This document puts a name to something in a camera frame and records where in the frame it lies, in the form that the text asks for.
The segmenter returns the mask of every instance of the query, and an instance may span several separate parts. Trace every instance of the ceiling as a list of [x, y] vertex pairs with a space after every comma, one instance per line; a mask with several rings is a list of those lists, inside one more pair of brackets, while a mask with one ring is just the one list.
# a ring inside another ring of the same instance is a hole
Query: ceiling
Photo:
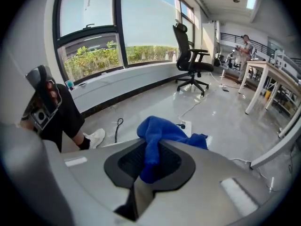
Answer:
[[247, 0], [200, 0], [209, 20], [232, 22], [266, 33], [288, 49], [296, 47], [297, 31], [279, 0], [257, 0], [253, 10]]

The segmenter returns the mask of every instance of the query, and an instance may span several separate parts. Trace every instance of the person standing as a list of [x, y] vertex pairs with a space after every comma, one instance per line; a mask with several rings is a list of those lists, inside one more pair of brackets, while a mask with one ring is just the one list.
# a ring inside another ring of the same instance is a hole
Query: person standing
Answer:
[[241, 61], [241, 66], [240, 66], [240, 75], [239, 78], [236, 82], [236, 84], [241, 84], [246, 72], [246, 64], [248, 61], [251, 60], [252, 57], [252, 49], [253, 49], [253, 45], [250, 42], [249, 36], [248, 35], [244, 35], [243, 36], [243, 40], [244, 40], [244, 47], [238, 47], [238, 51], [240, 53], [240, 61]]

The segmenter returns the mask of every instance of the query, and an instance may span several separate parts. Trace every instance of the black office chair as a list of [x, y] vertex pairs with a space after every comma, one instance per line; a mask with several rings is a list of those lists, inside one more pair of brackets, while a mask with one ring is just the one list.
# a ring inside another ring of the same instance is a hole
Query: black office chair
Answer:
[[[183, 87], [188, 84], [191, 85], [194, 84], [202, 91], [201, 95], [204, 96], [205, 92], [199, 84], [206, 85], [206, 89], [209, 88], [209, 85], [204, 82], [195, 80], [194, 76], [195, 73], [198, 73], [198, 77], [201, 77], [201, 72], [213, 71], [214, 67], [211, 64], [201, 62], [204, 55], [209, 55], [209, 54], [204, 54], [207, 53], [208, 50], [189, 48], [188, 37], [186, 34], [187, 27], [185, 25], [177, 21], [176, 26], [173, 26], [173, 28], [174, 28], [174, 34], [176, 36], [176, 39], [180, 47], [180, 57], [178, 58], [177, 61], [177, 67], [181, 71], [188, 71], [188, 75], [191, 77], [191, 79], [176, 79], [176, 82], [184, 81], [183, 84], [178, 86], [177, 91], [180, 91], [180, 87]], [[200, 58], [198, 62], [195, 62], [197, 55], [200, 55]]]

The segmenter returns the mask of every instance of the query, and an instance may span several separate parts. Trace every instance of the white sneaker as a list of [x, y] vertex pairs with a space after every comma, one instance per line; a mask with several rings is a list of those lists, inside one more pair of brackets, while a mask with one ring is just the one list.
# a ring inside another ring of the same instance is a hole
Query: white sneaker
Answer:
[[98, 130], [96, 130], [96, 132], [94, 132], [91, 135], [87, 135], [86, 133], [83, 133], [84, 136], [90, 140], [90, 147], [89, 149], [95, 149], [99, 146], [99, 144], [102, 143], [104, 137], [105, 137], [105, 131], [104, 129], [100, 128]]

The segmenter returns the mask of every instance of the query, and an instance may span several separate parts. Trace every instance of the black sock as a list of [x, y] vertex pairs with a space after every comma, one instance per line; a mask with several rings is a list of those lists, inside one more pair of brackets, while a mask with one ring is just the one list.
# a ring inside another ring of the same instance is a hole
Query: black sock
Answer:
[[87, 150], [90, 147], [90, 140], [84, 137], [84, 141], [82, 142], [82, 144], [77, 146], [79, 147], [80, 150]]

